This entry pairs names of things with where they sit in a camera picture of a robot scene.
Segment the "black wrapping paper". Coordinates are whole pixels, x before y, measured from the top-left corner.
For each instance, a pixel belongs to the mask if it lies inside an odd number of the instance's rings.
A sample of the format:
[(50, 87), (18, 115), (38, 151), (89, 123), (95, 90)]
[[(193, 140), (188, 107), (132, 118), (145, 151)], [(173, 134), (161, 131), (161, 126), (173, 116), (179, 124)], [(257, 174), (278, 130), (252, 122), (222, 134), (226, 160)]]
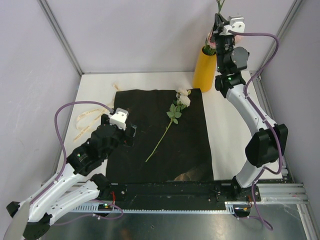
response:
[(167, 115), (175, 99), (175, 90), (116, 93), (115, 108), (127, 110), (128, 122), (137, 128), (133, 146), (117, 147), (107, 160), (105, 175), (109, 181), (213, 181), (202, 93), (191, 90), (190, 106), (182, 110), (178, 123)]

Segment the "pink flower stem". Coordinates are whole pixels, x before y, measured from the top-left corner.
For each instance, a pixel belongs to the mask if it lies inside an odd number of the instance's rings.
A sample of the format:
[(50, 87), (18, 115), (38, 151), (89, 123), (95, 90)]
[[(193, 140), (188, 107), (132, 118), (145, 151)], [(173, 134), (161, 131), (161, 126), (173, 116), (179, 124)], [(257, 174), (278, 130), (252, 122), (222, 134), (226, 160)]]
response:
[(238, 44), (243, 38), (244, 38), (244, 36), (242, 36), (242, 35), (235, 35), (234, 36), (234, 43)]
[(203, 53), (207, 56), (213, 56), (216, 53), (216, 43), (211, 42), (212, 32), (210, 32), (205, 40), (205, 45), (202, 49)]

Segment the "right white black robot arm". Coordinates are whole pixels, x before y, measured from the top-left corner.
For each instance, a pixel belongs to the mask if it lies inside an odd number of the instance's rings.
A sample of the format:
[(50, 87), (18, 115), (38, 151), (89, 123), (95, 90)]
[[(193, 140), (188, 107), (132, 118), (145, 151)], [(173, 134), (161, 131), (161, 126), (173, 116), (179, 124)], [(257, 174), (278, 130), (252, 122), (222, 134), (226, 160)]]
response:
[(255, 183), (264, 171), (280, 174), (283, 155), (288, 139), (288, 128), (277, 124), (252, 100), (249, 82), (242, 77), (247, 68), (249, 52), (235, 47), (236, 37), (246, 36), (242, 16), (225, 19), (220, 13), (214, 16), (210, 39), (215, 42), (217, 71), (214, 86), (239, 112), (251, 133), (251, 140), (245, 148), (246, 162), (228, 186), (227, 198), (244, 201), (249, 194), (255, 194)]

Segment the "cream printed ribbon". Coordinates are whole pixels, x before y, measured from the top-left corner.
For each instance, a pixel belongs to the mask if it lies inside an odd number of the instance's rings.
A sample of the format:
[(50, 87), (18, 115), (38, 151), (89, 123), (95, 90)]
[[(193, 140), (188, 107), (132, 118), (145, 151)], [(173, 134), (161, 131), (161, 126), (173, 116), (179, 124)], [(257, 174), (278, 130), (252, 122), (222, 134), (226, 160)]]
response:
[[(121, 90), (121, 87), (119, 87), (120, 83), (118, 80), (114, 81), (112, 83), (112, 88), (115, 91), (112, 95), (111, 101), (106, 104), (107, 107), (113, 109), (115, 105), (115, 96), (116, 92), (119, 92)], [(105, 107), (98, 106), (95, 108), (91, 108), (89, 110), (86, 110), (79, 114), (75, 119), (75, 129), (76, 134), (74, 135), (74, 138), (72, 140), (73, 143), (77, 143), (80, 141), (83, 136), (86, 136), (86, 134), (92, 133), (94, 130), (95, 124), (100, 120), (103, 114), (109, 114), (110, 111), (107, 110)]]

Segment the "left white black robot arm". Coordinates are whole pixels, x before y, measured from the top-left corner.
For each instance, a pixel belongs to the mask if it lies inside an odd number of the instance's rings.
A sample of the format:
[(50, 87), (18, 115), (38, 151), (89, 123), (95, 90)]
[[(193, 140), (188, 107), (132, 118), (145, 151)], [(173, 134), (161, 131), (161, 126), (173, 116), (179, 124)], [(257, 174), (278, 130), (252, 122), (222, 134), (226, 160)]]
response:
[(127, 126), (128, 115), (122, 108), (117, 108), (111, 116), (103, 114), (101, 124), (66, 158), (60, 172), (26, 200), (7, 205), (12, 222), (4, 234), (5, 240), (37, 240), (69, 211), (110, 196), (111, 183), (102, 173), (94, 174), (70, 193), (67, 190), (100, 167), (118, 146), (132, 145), (136, 126)]

